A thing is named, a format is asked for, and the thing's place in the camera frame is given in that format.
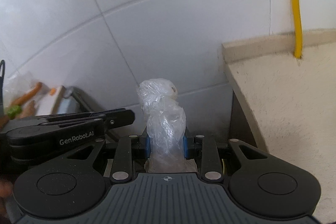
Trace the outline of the clear plastic bag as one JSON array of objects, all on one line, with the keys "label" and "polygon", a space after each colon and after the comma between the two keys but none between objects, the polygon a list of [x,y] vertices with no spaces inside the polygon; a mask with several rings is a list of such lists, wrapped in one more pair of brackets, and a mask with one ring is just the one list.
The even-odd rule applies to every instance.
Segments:
[{"label": "clear plastic bag", "polygon": [[186,132],[186,114],[177,102],[178,91],[166,79],[145,80],[137,94],[146,132],[150,138],[149,173],[196,172],[193,160],[185,159],[183,137]]}]

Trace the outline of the steel side counter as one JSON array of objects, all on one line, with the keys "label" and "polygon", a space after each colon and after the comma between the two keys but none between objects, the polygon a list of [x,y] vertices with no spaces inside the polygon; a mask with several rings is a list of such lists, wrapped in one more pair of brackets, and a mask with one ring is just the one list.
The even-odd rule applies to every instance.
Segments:
[{"label": "steel side counter", "polygon": [[79,87],[65,87],[60,94],[60,99],[56,102],[56,109],[52,111],[53,114],[73,114],[104,110],[94,98]]}]

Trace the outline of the orange carrot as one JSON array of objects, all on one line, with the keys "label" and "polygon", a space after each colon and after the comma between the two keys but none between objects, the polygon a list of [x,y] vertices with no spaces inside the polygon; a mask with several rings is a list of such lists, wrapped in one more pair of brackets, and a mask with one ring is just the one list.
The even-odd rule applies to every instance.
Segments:
[{"label": "orange carrot", "polygon": [[31,98],[33,98],[42,88],[43,84],[41,82],[36,83],[35,87],[32,88],[29,92],[23,94],[21,97],[13,100],[11,102],[11,106],[14,105],[24,105],[27,101],[29,101]]}]

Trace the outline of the yellow pipe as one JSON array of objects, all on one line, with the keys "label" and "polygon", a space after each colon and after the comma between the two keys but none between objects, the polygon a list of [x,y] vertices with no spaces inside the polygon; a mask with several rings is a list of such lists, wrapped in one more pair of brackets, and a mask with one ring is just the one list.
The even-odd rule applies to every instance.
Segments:
[{"label": "yellow pipe", "polygon": [[303,31],[302,31],[299,0],[291,0],[291,9],[293,13],[293,22],[294,22],[294,39],[295,39],[294,57],[296,59],[301,59],[303,48]]}]

